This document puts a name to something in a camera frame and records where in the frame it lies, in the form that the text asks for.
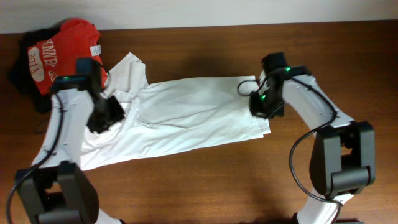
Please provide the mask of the white t-shirt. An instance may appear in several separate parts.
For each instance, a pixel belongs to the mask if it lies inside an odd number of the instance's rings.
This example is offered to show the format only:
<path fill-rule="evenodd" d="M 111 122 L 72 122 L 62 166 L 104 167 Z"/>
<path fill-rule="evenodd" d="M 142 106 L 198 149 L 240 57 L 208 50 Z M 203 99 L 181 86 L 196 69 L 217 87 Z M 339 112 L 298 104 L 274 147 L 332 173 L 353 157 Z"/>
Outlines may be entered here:
<path fill-rule="evenodd" d="M 251 115 L 243 93 L 252 77 L 200 77 L 148 83 L 146 66 L 127 54 L 110 71 L 106 94 L 115 96 L 125 118 L 107 131 L 87 131 L 81 168 L 262 138 L 271 129 Z"/>

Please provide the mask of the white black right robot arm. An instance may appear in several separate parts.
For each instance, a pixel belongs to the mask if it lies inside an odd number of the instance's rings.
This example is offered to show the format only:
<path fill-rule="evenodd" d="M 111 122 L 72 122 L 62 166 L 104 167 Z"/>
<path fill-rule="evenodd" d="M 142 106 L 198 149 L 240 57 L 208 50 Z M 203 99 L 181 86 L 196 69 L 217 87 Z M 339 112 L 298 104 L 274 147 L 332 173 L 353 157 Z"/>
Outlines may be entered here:
<path fill-rule="evenodd" d="M 282 52 L 266 55 L 262 72 L 259 89 L 249 95 L 251 114 L 272 119 L 283 116 L 284 106 L 290 105 L 309 128 L 289 152 L 290 173 L 308 196 L 291 222 L 336 223 L 343 205 L 376 179 L 374 128 L 342 112 L 310 70 L 288 65 Z M 315 137 L 309 167 L 312 190 L 299 181 L 293 161 L 297 146 L 309 136 Z"/>

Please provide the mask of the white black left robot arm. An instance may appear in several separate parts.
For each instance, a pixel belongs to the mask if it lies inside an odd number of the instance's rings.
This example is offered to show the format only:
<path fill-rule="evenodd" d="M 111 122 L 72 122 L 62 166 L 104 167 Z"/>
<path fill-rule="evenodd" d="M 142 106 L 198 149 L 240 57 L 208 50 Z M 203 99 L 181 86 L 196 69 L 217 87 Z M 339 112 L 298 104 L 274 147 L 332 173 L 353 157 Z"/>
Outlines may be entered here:
<path fill-rule="evenodd" d="M 79 58 L 75 74 L 55 79 L 52 112 L 40 152 L 28 169 L 20 169 L 6 205 L 18 194 L 31 223 L 121 223 L 100 209 L 95 188 L 80 168 L 85 130 L 102 133 L 125 117 L 113 96 L 103 97 L 103 66 Z"/>

